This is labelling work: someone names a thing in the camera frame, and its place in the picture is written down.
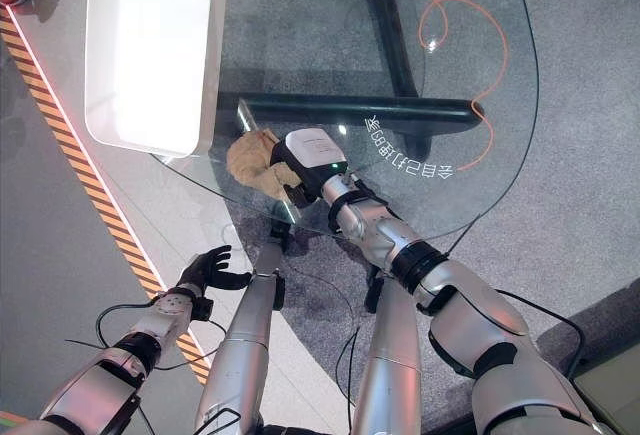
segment orange and black striped tape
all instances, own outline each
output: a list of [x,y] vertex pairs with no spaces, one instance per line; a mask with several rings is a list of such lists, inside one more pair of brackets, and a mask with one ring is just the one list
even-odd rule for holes
[[[75,135],[55,93],[51,90],[45,74],[36,62],[24,35],[4,7],[0,8],[0,34],[9,52],[18,66],[27,87],[44,119],[58,141],[60,149],[75,171],[85,192],[98,211],[100,218],[113,236],[120,252],[129,263],[131,270],[138,278],[140,285],[149,298],[153,298],[162,290],[158,276],[150,268],[145,254],[138,241],[125,222],[125,218],[114,203],[104,182],[98,176],[85,148]],[[187,360],[194,360],[204,355],[188,333],[180,336],[177,345]],[[196,360],[189,364],[196,378],[202,384],[206,382],[209,366],[206,360]]]

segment orange cable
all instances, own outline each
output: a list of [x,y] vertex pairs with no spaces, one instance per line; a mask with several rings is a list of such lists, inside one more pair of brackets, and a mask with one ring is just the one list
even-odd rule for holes
[[418,40],[420,42],[420,45],[423,48],[427,48],[426,44],[424,43],[424,39],[422,37],[424,24],[426,22],[427,17],[429,16],[429,13],[431,12],[431,10],[433,10],[434,6],[437,6],[440,9],[440,12],[442,13],[443,19],[445,20],[444,23],[445,23],[445,29],[446,29],[445,35],[443,37],[441,37],[440,40],[438,40],[436,46],[439,46],[442,42],[444,42],[444,38],[448,34],[448,18],[446,16],[446,11],[444,10],[444,7],[442,6],[442,2],[449,2],[449,1],[455,1],[455,2],[464,3],[465,5],[468,5],[468,6],[472,7],[472,8],[474,8],[474,9],[478,10],[496,28],[496,30],[498,31],[498,35],[500,35],[500,39],[502,41],[502,66],[500,67],[500,71],[498,72],[498,76],[496,77],[496,80],[487,89],[485,89],[484,91],[482,91],[481,93],[476,95],[471,100],[471,109],[476,114],[476,116],[480,120],[482,120],[482,122],[487,126],[487,129],[489,130],[489,142],[487,143],[486,148],[480,154],[479,157],[477,157],[472,162],[467,163],[467,164],[462,165],[462,166],[457,168],[457,170],[463,171],[463,170],[468,170],[469,168],[471,168],[471,167],[477,165],[478,163],[480,163],[482,161],[482,159],[489,153],[489,151],[493,147],[493,140],[494,140],[494,136],[495,136],[494,130],[493,130],[493,125],[491,124],[489,119],[487,117],[485,117],[480,112],[480,110],[477,108],[476,104],[480,100],[485,98],[487,95],[489,95],[491,92],[493,92],[498,87],[498,85],[500,84],[502,79],[504,78],[504,74],[507,71],[507,64],[508,64],[508,60],[509,60],[509,47],[508,47],[508,44],[507,44],[507,37],[506,37],[504,31],[502,30],[502,27],[496,21],[496,19],[493,17],[493,15],[491,15],[491,13],[489,13],[482,5],[479,5],[479,4],[477,4],[476,2],[474,2],[472,0],[431,0],[431,3],[425,8],[424,12],[422,13],[422,17],[420,18],[420,24],[418,26]]

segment glass tabletop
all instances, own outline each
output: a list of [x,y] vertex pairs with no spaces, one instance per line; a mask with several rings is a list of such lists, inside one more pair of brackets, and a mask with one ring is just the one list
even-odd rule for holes
[[226,168],[247,128],[243,107],[280,138],[320,127],[351,170],[433,238],[513,183],[537,92],[524,0],[227,0],[211,149],[159,160],[250,209],[329,233],[324,202],[281,210]]

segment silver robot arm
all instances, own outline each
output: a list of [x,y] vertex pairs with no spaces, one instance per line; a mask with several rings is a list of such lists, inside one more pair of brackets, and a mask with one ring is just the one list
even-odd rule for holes
[[479,434],[600,433],[571,384],[540,357],[520,313],[349,174],[344,154],[323,130],[288,134],[272,161],[285,161],[301,178],[304,198],[323,198],[331,207],[330,226],[433,317],[429,340],[437,354],[476,380],[472,407]]
[[164,350],[186,332],[191,320],[208,320],[213,302],[203,297],[211,277],[246,286],[249,274],[218,272],[231,247],[199,255],[177,285],[162,294],[112,347],[102,350],[51,398],[40,420],[19,425],[11,435],[120,434],[140,405],[138,391]]

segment brown plush toy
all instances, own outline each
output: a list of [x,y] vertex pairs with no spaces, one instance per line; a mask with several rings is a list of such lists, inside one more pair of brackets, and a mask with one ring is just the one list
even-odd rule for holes
[[269,129],[246,132],[227,151],[227,170],[242,185],[276,200],[288,200],[283,185],[295,187],[300,178],[284,163],[269,166],[278,138]]

